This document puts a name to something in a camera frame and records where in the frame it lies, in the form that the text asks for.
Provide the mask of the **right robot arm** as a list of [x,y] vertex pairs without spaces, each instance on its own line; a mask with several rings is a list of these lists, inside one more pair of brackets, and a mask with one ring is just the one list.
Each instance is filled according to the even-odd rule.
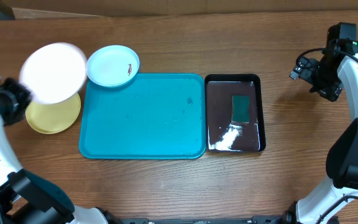
[[329,101],[345,91],[352,121],[328,152],[325,178],[275,223],[337,223],[337,212],[358,200],[358,41],[332,37],[320,52],[320,61],[299,55],[290,76]]

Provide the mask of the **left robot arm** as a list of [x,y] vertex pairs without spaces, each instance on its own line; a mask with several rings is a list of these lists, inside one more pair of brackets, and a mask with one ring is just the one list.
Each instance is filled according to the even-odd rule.
[[75,206],[58,186],[22,168],[4,127],[22,120],[29,103],[17,81],[0,82],[0,223],[120,223],[107,210]]

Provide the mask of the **pink white plate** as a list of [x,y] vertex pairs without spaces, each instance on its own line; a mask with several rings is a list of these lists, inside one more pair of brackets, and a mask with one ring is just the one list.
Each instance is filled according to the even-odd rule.
[[86,81],[83,51],[69,43],[46,45],[32,53],[24,62],[19,83],[41,104],[55,104],[69,99]]

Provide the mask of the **light blue plate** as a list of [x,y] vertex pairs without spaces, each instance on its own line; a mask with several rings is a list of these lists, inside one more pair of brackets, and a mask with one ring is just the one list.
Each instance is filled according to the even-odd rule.
[[95,84],[119,87],[129,83],[140,68],[134,50],[123,45],[109,45],[94,52],[86,63],[86,74]]

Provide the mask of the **green scrubbing sponge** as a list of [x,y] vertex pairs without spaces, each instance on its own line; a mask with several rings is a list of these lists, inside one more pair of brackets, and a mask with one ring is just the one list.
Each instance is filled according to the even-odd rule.
[[245,95],[232,96],[232,122],[248,123],[249,122],[249,105],[250,98]]

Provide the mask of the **yellow green plate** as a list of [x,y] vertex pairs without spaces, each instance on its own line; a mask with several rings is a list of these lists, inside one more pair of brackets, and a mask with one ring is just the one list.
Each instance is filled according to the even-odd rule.
[[45,105],[31,102],[25,111],[29,126],[42,134],[55,134],[68,129],[77,119],[81,110],[78,93],[69,99]]

